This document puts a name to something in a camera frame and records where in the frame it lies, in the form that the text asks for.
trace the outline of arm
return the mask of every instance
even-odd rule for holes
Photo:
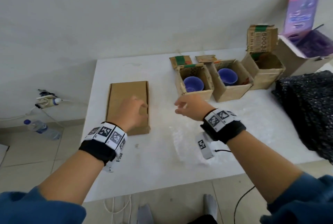
[[[111,122],[128,132],[147,117],[139,114],[141,106],[147,107],[147,104],[134,96],[124,100],[118,115]],[[85,151],[77,151],[39,185],[39,191],[47,200],[81,205],[103,167],[104,163],[101,160]]]
[[[177,114],[196,121],[202,121],[215,109],[196,95],[182,96],[175,105],[178,106]],[[245,130],[229,140],[227,146],[268,203],[272,203],[303,173]]]

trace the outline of black cable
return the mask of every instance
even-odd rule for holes
[[[239,202],[242,200],[242,198],[243,198],[246,194],[248,194],[249,192],[251,192],[254,188],[255,188],[255,185],[254,185],[250,190],[248,190],[246,193],[244,193],[243,196],[240,197],[240,199],[238,200],[238,202],[237,202],[237,204],[236,204],[236,207],[235,207],[235,211],[233,212],[233,224],[236,224],[235,216],[236,216],[236,210],[237,210],[237,207],[238,207]]]
[[[219,152],[219,151],[227,151],[227,150],[215,150],[215,152]],[[227,151],[227,152],[231,152],[231,151]]]
[[[219,152],[219,151],[231,152],[231,151],[228,151],[228,150],[215,150],[215,152]],[[244,198],[244,196],[245,196],[246,194],[248,194],[249,192],[251,192],[254,188],[255,188],[255,185],[254,185],[250,190],[248,190],[246,193],[244,193],[243,196],[240,197],[240,199],[238,200],[238,202],[237,202],[237,204],[236,204],[236,207],[235,207],[235,211],[233,212],[233,224],[236,224],[235,217],[236,217],[236,210],[237,210],[237,207],[238,207],[239,202],[242,200],[242,198]]]

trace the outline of white wall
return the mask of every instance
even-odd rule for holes
[[[0,117],[27,112],[38,88],[88,102],[92,59],[245,47],[250,24],[282,27],[286,2],[0,0]],[[333,30],[332,2],[320,0],[315,25]],[[51,109],[58,120],[85,115],[80,106]]]

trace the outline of tiled floor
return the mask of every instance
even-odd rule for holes
[[[29,191],[55,171],[79,147],[83,125],[65,128],[61,140],[48,141],[34,132],[20,132],[0,135],[0,144],[10,145],[0,167],[0,193],[3,191]],[[333,166],[327,161],[301,164],[300,167],[315,177],[333,175]],[[219,224],[232,224],[233,212],[239,198],[252,187],[245,174],[179,185],[148,192],[135,193],[129,205],[115,214],[112,224],[128,223],[131,209],[131,223],[136,224],[138,207],[149,204],[156,224],[183,223],[194,220],[202,214],[203,194],[212,194],[218,202]],[[122,209],[129,195],[114,198],[114,211]],[[112,210],[113,199],[106,200]],[[85,224],[110,224],[112,214],[104,208],[104,201],[84,203],[87,210]],[[243,198],[236,212],[236,224],[259,223],[263,214],[269,214],[266,203],[254,189]]]

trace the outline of blue sleeve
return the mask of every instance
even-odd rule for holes
[[[85,217],[84,207],[69,202],[46,200],[39,193],[38,187],[29,193],[0,194],[2,224],[80,224]]]
[[[333,177],[316,179],[304,173],[267,209],[272,215],[262,216],[263,224],[332,223]]]

